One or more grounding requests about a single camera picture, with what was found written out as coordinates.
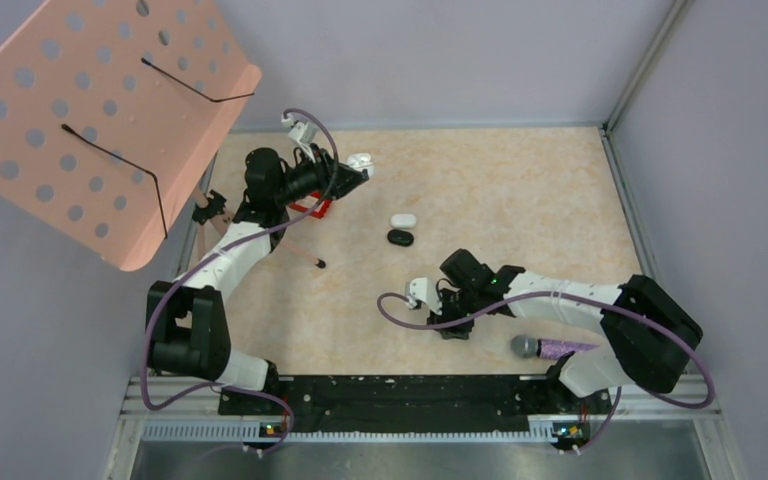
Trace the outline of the white oval charging case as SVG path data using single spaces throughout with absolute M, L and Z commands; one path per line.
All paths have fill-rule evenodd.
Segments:
M 409 230 L 417 226 L 418 219 L 410 213 L 397 213 L 390 217 L 389 223 L 393 229 Z

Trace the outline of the white square charging case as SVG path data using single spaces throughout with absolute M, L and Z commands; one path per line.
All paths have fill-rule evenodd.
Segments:
M 374 162 L 370 153 L 362 152 L 351 154 L 347 158 L 346 164 L 357 171 L 366 171 L 369 175 L 373 174 Z

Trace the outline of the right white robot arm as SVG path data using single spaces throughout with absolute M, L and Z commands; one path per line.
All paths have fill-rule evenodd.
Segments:
M 414 253 L 373 248 L 359 258 L 352 296 L 336 315 L 348 373 L 509 373 L 547 358 L 547 400 L 572 412 L 588 395 L 625 385 L 668 400 L 695 359 L 699 326 L 649 277 L 582 283 L 480 261 L 531 243 L 546 254 L 563 245 L 533 215 L 530 176 L 462 161 L 426 180 L 375 174 L 367 153 L 338 172 L 332 197 L 372 181 L 385 197 L 431 206 L 429 234 Z

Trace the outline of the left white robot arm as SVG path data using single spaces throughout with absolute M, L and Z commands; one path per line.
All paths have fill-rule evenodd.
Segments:
M 368 153 L 340 163 L 317 145 L 311 151 L 300 152 L 294 165 L 266 147 L 246 156 L 243 200 L 220 241 L 198 266 L 149 290 L 147 367 L 241 388 L 243 401 L 257 413 L 277 407 L 281 388 L 269 379 L 273 367 L 233 347 L 225 303 L 281 243 L 291 204 L 313 194 L 340 199 L 373 175 Z

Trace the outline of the red toy window brick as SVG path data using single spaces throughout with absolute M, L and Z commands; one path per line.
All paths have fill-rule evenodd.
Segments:
M 289 205 L 289 208 L 299 213 L 311 209 L 312 212 L 309 214 L 310 217 L 323 219 L 330 210 L 332 203 L 332 199 L 323 198 L 320 192 L 313 192 L 302 199 L 294 201 Z

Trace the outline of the purple glitter microphone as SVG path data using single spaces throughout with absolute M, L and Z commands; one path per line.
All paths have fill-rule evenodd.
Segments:
M 586 352 L 597 345 L 549 338 L 535 338 L 529 335 L 517 335 L 509 341 L 511 351 L 524 359 L 558 360 L 569 354 Z

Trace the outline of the pink perforated music stand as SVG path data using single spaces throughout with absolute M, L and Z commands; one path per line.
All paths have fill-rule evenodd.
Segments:
M 261 78 L 213 1 L 46 1 L 0 47 L 0 196 L 140 269 Z

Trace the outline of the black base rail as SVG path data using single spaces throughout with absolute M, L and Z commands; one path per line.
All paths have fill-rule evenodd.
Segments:
M 268 398 L 222 390 L 221 416 L 295 414 L 297 433 L 524 433 L 540 415 L 600 415 L 610 394 L 579 398 L 542 375 L 297 375 Z

